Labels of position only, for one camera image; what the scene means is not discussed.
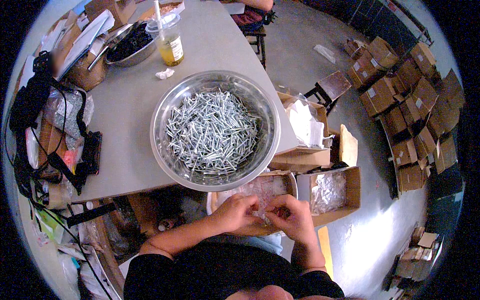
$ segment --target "concrete floor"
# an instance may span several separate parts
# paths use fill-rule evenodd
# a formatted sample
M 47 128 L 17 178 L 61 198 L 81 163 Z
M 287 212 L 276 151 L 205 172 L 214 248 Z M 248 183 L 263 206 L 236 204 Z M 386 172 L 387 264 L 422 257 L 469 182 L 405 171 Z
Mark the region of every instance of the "concrete floor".
M 365 40 L 359 32 L 300 2 L 277 0 L 274 10 L 278 19 L 265 26 L 266 70 L 278 91 L 305 94 L 318 80 L 337 70 L 346 73 L 353 65 L 343 45 L 347 37 Z M 317 44 L 335 53 L 335 64 L 313 50 Z M 397 201 L 390 198 L 388 183 L 394 175 L 388 166 L 387 140 L 354 88 L 328 117 L 330 128 L 339 130 L 340 124 L 358 139 L 362 198 L 358 211 L 327 225 L 334 280 L 346 295 L 389 299 L 382 282 L 415 223 L 425 222 L 426 194 L 422 189 L 404 193 Z M 282 256 L 289 259 L 293 242 L 284 238 L 282 244 Z

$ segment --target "person's right hand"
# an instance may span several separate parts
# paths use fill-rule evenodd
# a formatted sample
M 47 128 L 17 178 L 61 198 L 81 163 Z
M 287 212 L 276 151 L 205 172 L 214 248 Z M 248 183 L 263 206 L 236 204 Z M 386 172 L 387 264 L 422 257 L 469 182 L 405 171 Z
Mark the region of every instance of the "person's right hand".
M 281 207 L 289 209 L 290 215 L 287 218 L 272 212 Z M 292 195 L 281 195 L 272 199 L 265 210 L 268 212 L 265 216 L 290 239 L 304 244 L 317 243 L 310 204 L 307 201 L 299 201 Z

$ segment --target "wooden stool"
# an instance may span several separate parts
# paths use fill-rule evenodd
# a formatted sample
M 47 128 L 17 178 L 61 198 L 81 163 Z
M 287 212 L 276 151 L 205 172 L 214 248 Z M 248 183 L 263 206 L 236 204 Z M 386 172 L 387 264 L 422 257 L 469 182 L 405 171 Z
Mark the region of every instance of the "wooden stool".
M 312 95 L 317 97 L 318 102 L 327 109 L 327 116 L 336 104 L 336 100 L 343 95 L 352 84 L 343 76 L 342 72 L 337 71 L 328 75 L 324 79 L 315 83 L 315 87 L 308 91 L 304 96 L 308 98 Z
M 244 36 L 254 36 L 256 37 L 256 41 L 255 42 L 249 42 L 250 45 L 253 45 L 253 46 L 257 46 L 257 51 L 254 51 L 256 55 L 262 55 L 262 59 L 260 60 L 260 62 L 262 63 L 262 66 L 264 67 L 264 69 L 266 68 L 265 66 L 265 41 L 264 41 L 264 37 L 267 36 L 267 33 L 265 32 L 265 28 L 262 26 L 260 28 L 258 28 L 257 30 L 253 30 L 253 31 L 250 31 L 250 30 L 245 30 L 245 31 L 242 31 L 243 35 Z

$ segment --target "metal bowl of black items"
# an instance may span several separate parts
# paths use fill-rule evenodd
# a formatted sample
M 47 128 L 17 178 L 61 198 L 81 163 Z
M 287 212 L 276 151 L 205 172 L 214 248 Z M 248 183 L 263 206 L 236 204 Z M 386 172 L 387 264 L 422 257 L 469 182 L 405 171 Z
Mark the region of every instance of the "metal bowl of black items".
M 144 61 L 156 49 L 152 37 L 145 31 L 146 22 L 137 22 L 128 34 L 114 47 L 107 50 L 107 64 L 130 67 Z
M 171 128 L 172 120 L 169 119 L 173 118 L 173 111 L 180 110 L 181 106 L 184 105 L 184 99 L 190 98 L 192 101 L 196 101 L 197 93 L 214 93 L 219 90 L 230 92 L 235 97 L 240 98 L 246 111 L 256 117 L 256 128 L 253 130 L 256 133 L 256 143 L 251 153 L 235 166 L 234 172 L 205 174 L 205 172 L 195 169 L 195 166 L 193 168 L 187 166 L 179 158 L 178 153 L 174 152 L 173 140 L 168 135 L 167 128 Z M 187 121 L 184 123 L 187 124 L 184 127 L 189 130 L 188 124 L 192 122 Z M 217 123 L 213 127 L 219 126 L 225 125 Z M 189 135 L 187 131 L 183 133 L 183 136 L 192 137 L 193 134 Z M 229 71 L 206 71 L 186 77 L 161 97 L 150 123 L 150 143 L 155 159 L 161 168 L 176 182 L 204 192 L 227 191 L 253 180 L 272 160 L 279 139 L 280 120 L 271 96 L 246 76 Z M 224 147 L 226 146 L 222 143 L 220 143 L 220 146 L 217 145 L 220 151 L 225 151 Z M 226 159 L 226 157 L 228 155 L 223 154 L 222 159 Z

